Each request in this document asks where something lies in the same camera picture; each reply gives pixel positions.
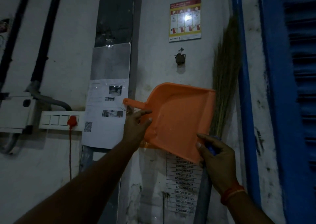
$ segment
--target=qr code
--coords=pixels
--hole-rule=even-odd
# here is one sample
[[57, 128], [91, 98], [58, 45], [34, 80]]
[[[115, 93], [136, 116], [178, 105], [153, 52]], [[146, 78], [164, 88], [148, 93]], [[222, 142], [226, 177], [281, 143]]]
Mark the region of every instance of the qr code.
[[92, 122], [86, 122], [84, 132], [91, 132]]

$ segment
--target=pass instruction poster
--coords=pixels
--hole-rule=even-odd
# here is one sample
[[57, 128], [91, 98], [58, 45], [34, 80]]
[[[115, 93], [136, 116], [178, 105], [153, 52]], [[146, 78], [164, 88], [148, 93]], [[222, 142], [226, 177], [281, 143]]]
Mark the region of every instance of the pass instruction poster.
[[201, 0], [170, 4], [169, 42], [201, 38]]

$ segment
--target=dustpan handle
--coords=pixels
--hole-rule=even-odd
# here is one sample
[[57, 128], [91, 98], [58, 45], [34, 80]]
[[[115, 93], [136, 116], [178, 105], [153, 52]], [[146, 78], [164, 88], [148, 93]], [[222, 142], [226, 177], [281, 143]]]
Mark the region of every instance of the dustpan handle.
[[131, 106], [131, 107], [135, 107], [138, 109], [145, 109], [145, 103], [144, 102], [139, 102], [139, 101], [135, 101], [129, 98], [124, 98], [123, 100], [123, 104], [126, 106]]

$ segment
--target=broom bristles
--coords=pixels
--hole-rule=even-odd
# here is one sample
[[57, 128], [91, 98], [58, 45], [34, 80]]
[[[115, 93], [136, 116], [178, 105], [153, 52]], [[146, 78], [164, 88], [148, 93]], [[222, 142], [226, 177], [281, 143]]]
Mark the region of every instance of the broom bristles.
[[228, 26], [223, 31], [222, 41], [215, 49], [213, 89], [216, 91], [216, 101], [210, 135], [222, 137], [235, 94], [240, 67], [239, 26], [238, 18], [234, 15], [229, 19]]

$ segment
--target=blue wooden shutter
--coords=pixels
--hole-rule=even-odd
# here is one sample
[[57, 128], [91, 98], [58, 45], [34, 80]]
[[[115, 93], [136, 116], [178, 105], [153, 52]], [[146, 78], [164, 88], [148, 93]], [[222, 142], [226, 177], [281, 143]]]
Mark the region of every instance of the blue wooden shutter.
[[316, 223], [316, 0], [260, 0], [284, 214]]

